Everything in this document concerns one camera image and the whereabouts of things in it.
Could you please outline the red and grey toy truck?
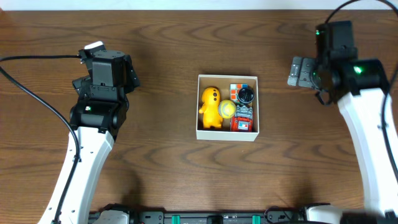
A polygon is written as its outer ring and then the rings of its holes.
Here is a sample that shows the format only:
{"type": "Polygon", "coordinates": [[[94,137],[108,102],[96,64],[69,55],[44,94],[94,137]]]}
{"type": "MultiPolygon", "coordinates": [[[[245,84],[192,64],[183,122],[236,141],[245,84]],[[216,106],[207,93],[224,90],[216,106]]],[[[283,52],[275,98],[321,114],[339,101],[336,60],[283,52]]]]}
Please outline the red and grey toy truck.
{"type": "Polygon", "coordinates": [[[236,112],[230,121],[230,131],[251,132],[253,126],[253,109],[246,105],[237,105],[236,112]]]}

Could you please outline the multicoloured puzzle cube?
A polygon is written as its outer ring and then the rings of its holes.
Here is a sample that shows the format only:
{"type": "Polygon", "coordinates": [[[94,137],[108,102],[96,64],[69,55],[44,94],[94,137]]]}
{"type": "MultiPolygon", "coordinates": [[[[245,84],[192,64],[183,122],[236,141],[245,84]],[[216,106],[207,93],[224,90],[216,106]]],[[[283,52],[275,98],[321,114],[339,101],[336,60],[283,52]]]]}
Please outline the multicoloured puzzle cube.
{"type": "Polygon", "coordinates": [[[242,88],[248,87],[247,83],[232,83],[229,86],[229,98],[234,103],[240,103],[238,100],[238,91],[242,88]]]}

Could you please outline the small black round lid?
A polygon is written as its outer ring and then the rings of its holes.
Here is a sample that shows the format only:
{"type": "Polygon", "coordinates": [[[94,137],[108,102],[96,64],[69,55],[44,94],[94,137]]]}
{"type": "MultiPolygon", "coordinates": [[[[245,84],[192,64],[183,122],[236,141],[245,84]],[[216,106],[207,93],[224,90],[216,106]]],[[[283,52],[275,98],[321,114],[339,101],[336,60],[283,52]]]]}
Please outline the small black round lid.
{"type": "Polygon", "coordinates": [[[252,103],[254,100],[255,94],[252,89],[246,87],[242,88],[238,91],[238,100],[242,104],[252,103]]]}

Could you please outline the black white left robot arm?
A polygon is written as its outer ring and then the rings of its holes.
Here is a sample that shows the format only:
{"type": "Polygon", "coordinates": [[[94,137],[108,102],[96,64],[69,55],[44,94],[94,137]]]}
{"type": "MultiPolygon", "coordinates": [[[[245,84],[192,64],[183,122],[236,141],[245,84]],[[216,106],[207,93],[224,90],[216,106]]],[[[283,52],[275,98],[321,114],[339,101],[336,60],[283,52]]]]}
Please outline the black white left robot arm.
{"type": "Polygon", "coordinates": [[[101,41],[79,51],[88,75],[72,82],[78,94],[70,110],[67,153],[40,223],[87,223],[104,162],[129,109],[127,94],[140,83],[131,57],[101,41]]]}

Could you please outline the yellow grey toy ball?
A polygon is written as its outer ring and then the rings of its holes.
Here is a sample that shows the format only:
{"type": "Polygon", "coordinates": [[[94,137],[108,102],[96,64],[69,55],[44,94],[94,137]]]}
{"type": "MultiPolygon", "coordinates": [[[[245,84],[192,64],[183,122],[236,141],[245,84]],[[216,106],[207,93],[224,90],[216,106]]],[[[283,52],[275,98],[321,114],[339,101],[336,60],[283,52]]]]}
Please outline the yellow grey toy ball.
{"type": "Polygon", "coordinates": [[[235,115],[236,105],[231,100],[223,100],[219,104],[218,112],[223,119],[230,119],[235,115]]]}

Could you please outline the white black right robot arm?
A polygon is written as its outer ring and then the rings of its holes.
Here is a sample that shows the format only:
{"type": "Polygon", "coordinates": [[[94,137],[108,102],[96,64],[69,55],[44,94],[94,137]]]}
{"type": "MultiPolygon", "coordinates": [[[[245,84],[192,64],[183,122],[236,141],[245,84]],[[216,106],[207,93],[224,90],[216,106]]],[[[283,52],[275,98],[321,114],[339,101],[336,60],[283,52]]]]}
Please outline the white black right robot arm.
{"type": "Polygon", "coordinates": [[[364,210],[309,205],[296,223],[397,223],[397,133],[389,83],[378,59],[358,59],[350,21],[316,27],[316,58],[294,57],[288,84],[337,104],[361,172],[364,210]]]}

